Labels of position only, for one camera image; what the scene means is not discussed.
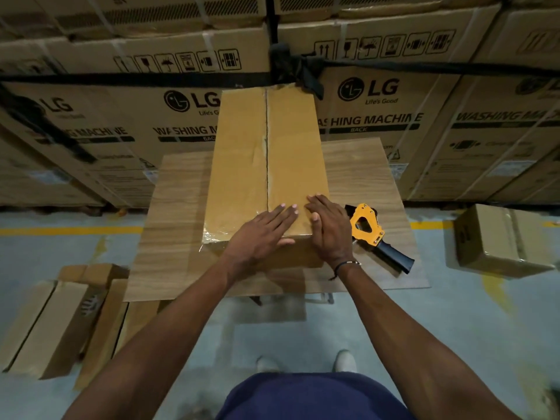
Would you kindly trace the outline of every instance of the yellow floor line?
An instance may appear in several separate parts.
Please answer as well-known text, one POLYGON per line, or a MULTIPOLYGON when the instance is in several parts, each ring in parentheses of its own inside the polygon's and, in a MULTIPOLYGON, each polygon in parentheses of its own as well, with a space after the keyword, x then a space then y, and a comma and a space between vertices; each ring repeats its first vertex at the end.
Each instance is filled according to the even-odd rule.
MULTIPOLYGON (((560 223, 546 221, 545 227, 560 227, 560 223)), ((412 221, 413 230, 446 230, 453 227, 453 221, 412 221)), ((0 237, 4 236, 86 236, 93 234, 140 234, 143 227, 34 227, 34 228, 0 228, 0 237)))

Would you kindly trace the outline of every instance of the blue shirt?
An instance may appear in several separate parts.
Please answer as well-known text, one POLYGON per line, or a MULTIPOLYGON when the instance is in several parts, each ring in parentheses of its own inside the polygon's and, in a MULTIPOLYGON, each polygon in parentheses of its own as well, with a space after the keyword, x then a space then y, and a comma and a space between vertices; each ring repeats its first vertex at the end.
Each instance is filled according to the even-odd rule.
POLYGON ((382 384, 356 373, 260 373, 235 387, 216 420, 414 420, 382 384))

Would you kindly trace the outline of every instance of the printed symbol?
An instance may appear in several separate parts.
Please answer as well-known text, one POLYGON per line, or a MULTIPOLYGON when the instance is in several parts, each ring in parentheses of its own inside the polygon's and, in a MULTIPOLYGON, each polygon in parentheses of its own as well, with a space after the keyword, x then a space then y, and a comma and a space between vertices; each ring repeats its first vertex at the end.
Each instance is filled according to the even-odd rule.
POLYGON ((160 70, 163 73, 179 73, 181 72, 178 69, 177 62, 175 61, 175 57, 170 54, 156 54, 156 62, 160 66, 160 70))
POLYGON ((344 101, 352 101, 360 97, 365 85, 358 77, 344 80, 338 87, 338 97, 344 101))
POLYGON ((379 56, 381 37, 363 37, 358 47, 358 59, 375 59, 379 56))
POLYGON ((453 150, 465 150, 479 145, 480 142, 476 140, 463 140, 458 143, 451 143, 449 147, 453 147, 453 150))
POLYGON ((315 44, 313 44, 313 51, 317 56, 322 56, 328 60, 334 60, 334 40, 315 42, 315 44))
POLYGON ((51 67, 40 59, 22 60, 17 64, 18 70, 25 75, 52 75, 51 67))
POLYGON ((153 163, 148 162, 145 159, 142 159, 142 158, 138 158, 138 159, 140 159, 140 162, 142 162, 144 164, 144 168, 154 169, 156 167, 153 163))
POLYGON ((124 73, 138 73, 140 70, 134 63, 134 59, 131 56, 114 56, 113 60, 115 61, 116 65, 119 67, 119 70, 124 73))
POLYGON ((216 70, 220 70, 215 51, 197 51, 197 57, 202 72, 214 72, 216 70))
POLYGON ((157 64, 154 61, 153 57, 150 56, 149 54, 143 54, 140 56, 134 56, 134 59, 136 60, 136 63, 138 64, 138 67, 140 68, 140 72, 144 72, 144 73, 157 73, 160 70, 157 68, 157 64))
POLYGON ((239 60, 239 52, 232 48, 230 50, 218 50, 222 70, 239 70, 241 69, 241 61, 239 60))
POLYGON ((410 34, 407 43, 404 45, 403 56, 419 56, 424 53, 424 49, 430 39, 429 32, 410 34))
POLYGON ((356 48, 358 47, 358 39, 352 38, 350 40, 345 40, 342 46, 339 46, 339 53, 337 53, 337 59, 339 60, 354 60, 356 57, 356 48))
POLYGON ((176 53, 178 65, 183 72, 198 72, 198 63, 194 57, 194 53, 176 53))
POLYGON ((515 93, 520 96, 532 94, 544 88, 550 82, 550 78, 525 78, 515 87, 515 93))
POLYGON ((176 112, 186 112, 190 109, 189 99, 177 90, 167 91, 164 94, 164 101, 166 105, 176 112))
POLYGON ((383 48, 381 49, 381 57, 398 57, 406 35, 388 35, 383 40, 383 48))
POLYGON ((560 48, 560 29, 539 29, 529 33, 517 53, 554 52, 560 48))
POLYGON ((452 44, 455 30, 448 29, 447 31, 436 31, 433 33, 426 54, 445 53, 449 46, 452 44))
POLYGON ((113 0, 113 3, 115 3, 117 6, 120 6, 121 4, 126 4, 126 0, 113 0))
POLYGON ((95 311, 97 311, 99 304, 100 301, 97 295, 90 296, 88 297, 88 299, 85 299, 80 305, 80 313, 82 314, 82 316, 87 317, 88 315, 91 315, 95 311))

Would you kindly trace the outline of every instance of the small cardboard box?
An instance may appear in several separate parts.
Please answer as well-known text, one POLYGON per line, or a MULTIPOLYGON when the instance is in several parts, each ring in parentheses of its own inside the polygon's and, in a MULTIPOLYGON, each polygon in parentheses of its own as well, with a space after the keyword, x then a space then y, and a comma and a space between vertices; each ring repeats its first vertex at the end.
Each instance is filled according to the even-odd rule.
POLYGON ((86 388, 113 357, 124 315, 128 309, 128 303, 122 300, 127 290, 127 284, 127 279, 115 279, 111 282, 86 356, 83 359, 80 375, 74 384, 76 390, 86 388))
POLYGON ((49 300, 56 282, 34 285, 0 346, 0 371, 8 371, 49 300))
POLYGON ((36 379, 70 373, 90 335, 105 294, 104 289, 97 287, 57 282, 10 372, 36 379))
POLYGON ((476 204, 454 221, 462 267, 510 277, 554 269, 539 214, 476 204))

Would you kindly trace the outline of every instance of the cardboard box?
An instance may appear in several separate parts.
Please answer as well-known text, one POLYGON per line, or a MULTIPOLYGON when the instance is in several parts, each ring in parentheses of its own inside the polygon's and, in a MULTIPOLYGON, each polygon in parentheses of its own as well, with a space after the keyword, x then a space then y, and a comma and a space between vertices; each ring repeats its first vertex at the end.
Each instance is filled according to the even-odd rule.
POLYGON ((268 210, 297 204, 300 214, 285 236, 310 236, 306 197, 329 195, 313 96, 292 85, 267 90, 267 126, 268 210))
POLYGON ((560 203, 560 192, 552 191, 559 179, 560 148, 557 148, 495 193, 488 201, 499 203, 560 203))
POLYGON ((54 286, 55 282, 45 281, 37 283, 29 290, 25 304, 20 308, 0 345, 0 371, 6 372, 12 366, 49 300, 54 286))
MULTIPOLYGON (((278 26, 294 54, 392 62, 467 62, 499 6, 365 20, 278 26)), ((381 137, 396 180, 436 119, 457 76, 358 67, 326 68, 316 99, 323 140, 381 137)))
POLYGON ((128 278, 128 272, 115 264, 67 265, 60 269, 57 279, 108 289, 113 280, 128 278))
POLYGON ((462 267, 518 278, 554 269, 537 213, 476 204, 453 226, 462 267))
POLYGON ((74 389, 86 388, 103 367, 111 360, 123 324, 128 303, 123 302, 128 280, 115 279, 103 304, 101 314, 95 326, 80 375, 76 379, 74 389))
MULTIPOLYGON (((265 75, 269 71, 264 27, 74 44, 55 38, 36 45, 40 48, 33 59, 59 65, 68 73, 222 71, 265 75)), ((13 52, 16 46, 11 44, 5 50, 13 52)), ((23 67, 17 58, 30 59, 29 50, 26 57, 11 57, 14 70, 23 67)), ((83 144, 97 162, 88 165, 75 160, 66 148, 48 144, 45 136, 5 112, 0 112, 0 123, 118 207, 150 205, 164 155, 214 148, 221 88, 27 83, 6 83, 6 87, 42 106, 46 116, 83 144)))
POLYGON ((163 301, 130 302, 113 357, 166 306, 163 301))
POLYGON ((229 241, 245 222, 267 210, 265 89, 224 91, 218 124, 204 215, 204 244, 229 241))
POLYGON ((0 204, 103 206, 105 202, 0 125, 0 204))
POLYGON ((10 372, 37 379, 70 373, 105 293, 85 284, 58 282, 10 372))
POLYGON ((274 0, 281 23, 312 22, 424 13, 438 9, 486 6, 495 0, 274 0))
POLYGON ((6 30, 26 38, 61 34, 54 21, 35 0, 0 0, 0 21, 6 30))
POLYGON ((265 0, 37 0, 65 34, 89 39, 258 26, 265 0))
MULTIPOLYGON (((559 67, 546 31, 558 14, 504 12, 475 61, 559 67)), ((557 79, 463 77, 422 142, 415 167, 402 175, 402 197, 486 200, 560 143, 559 90, 557 79)))

